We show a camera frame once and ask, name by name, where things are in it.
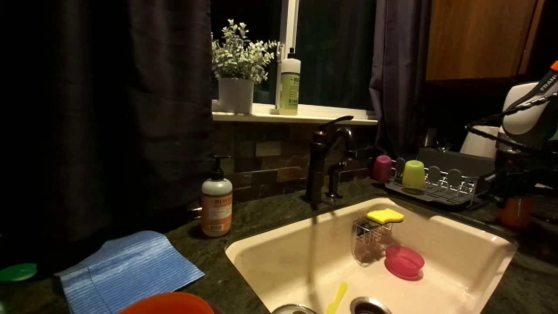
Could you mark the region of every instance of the granite countertop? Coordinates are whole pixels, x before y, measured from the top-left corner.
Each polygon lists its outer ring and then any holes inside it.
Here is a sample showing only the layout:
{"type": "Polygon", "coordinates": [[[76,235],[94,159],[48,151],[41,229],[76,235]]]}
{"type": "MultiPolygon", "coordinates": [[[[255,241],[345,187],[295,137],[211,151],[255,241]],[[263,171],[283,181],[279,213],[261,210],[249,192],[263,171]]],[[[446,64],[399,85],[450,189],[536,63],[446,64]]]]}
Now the granite countertop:
{"type": "MultiPolygon", "coordinates": [[[[375,188],[369,179],[343,183],[339,187],[343,199],[310,208],[300,196],[302,192],[268,197],[235,204],[231,232],[224,237],[205,237],[197,221],[186,223],[166,234],[173,246],[205,272],[198,281],[182,289],[217,306],[227,314],[269,314],[263,303],[225,256],[225,247],[236,239],[277,226],[366,201],[374,197],[391,197],[413,203],[411,199],[388,194],[375,188]]],[[[460,213],[424,206],[450,218],[500,232],[519,243],[504,276],[483,310],[492,313],[551,313],[558,308],[558,227],[545,221],[534,221],[527,232],[510,234],[494,227],[496,209],[489,205],[460,213]]],[[[57,279],[35,282],[0,283],[0,300],[10,314],[67,313],[64,297],[56,292],[57,279]]]]}

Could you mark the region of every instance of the white bottle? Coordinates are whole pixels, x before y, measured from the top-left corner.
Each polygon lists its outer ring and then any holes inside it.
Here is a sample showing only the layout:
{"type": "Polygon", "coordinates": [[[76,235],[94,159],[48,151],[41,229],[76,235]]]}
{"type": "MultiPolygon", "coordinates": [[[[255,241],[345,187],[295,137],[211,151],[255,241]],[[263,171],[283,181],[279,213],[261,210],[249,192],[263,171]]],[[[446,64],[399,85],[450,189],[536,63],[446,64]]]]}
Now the white bottle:
{"type": "Polygon", "coordinates": [[[296,116],[299,107],[300,60],[295,59],[295,49],[290,48],[287,59],[281,61],[279,84],[280,115],[296,116]]]}
{"type": "Polygon", "coordinates": [[[211,178],[201,186],[201,229],[212,237],[229,232],[233,212],[233,185],[225,179],[221,159],[230,156],[215,156],[215,168],[211,178]]]}

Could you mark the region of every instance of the wooden cabinet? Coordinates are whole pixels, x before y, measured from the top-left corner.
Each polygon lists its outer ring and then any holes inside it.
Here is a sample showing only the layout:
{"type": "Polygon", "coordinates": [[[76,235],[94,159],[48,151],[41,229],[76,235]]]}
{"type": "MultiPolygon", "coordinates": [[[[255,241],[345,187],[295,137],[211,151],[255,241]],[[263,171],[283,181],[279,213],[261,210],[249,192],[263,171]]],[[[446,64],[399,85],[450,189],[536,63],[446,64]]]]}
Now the wooden cabinet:
{"type": "Polygon", "coordinates": [[[524,74],[544,2],[432,0],[426,79],[524,74]]]}

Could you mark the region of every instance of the dark bronze faucet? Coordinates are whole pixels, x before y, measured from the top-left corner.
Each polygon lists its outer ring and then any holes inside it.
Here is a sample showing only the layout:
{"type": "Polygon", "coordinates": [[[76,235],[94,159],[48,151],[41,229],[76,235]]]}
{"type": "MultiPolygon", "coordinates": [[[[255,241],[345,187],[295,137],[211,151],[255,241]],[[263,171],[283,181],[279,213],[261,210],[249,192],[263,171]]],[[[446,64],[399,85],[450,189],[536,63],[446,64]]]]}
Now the dark bronze faucet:
{"type": "Polygon", "coordinates": [[[306,183],[306,196],[307,202],[318,204],[321,202],[321,188],[324,185],[324,163],[331,148],[343,139],[345,141],[345,153],[340,162],[335,163],[329,169],[329,191],[326,196],[331,198],[340,198],[337,194],[337,183],[339,170],[347,165],[347,160],[355,157],[355,142],[353,139],[353,132],[348,127],[340,127],[337,129],[331,140],[328,141],[328,136],[325,133],[325,128],[329,125],[339,121],[352,120],[353,116],[344,116],[330,121],[326,124],[320,125],[314,132],[312,138],[312,146],[310,148],[310,166],[308,168],[308,181],[306,183]]]}

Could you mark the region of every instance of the orange bowl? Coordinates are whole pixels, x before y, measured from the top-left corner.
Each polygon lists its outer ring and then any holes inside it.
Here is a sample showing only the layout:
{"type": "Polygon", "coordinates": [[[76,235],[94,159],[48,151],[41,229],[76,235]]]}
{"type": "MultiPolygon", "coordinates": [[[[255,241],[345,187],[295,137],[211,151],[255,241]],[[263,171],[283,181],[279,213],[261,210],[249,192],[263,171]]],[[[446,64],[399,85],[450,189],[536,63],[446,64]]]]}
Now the orange bowl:
{"type": "Polygon", "coordinates": [[[190,293],[169,292],[156,294],[125,308],[120,314],[213,314],[202,298],[190,293]]]}

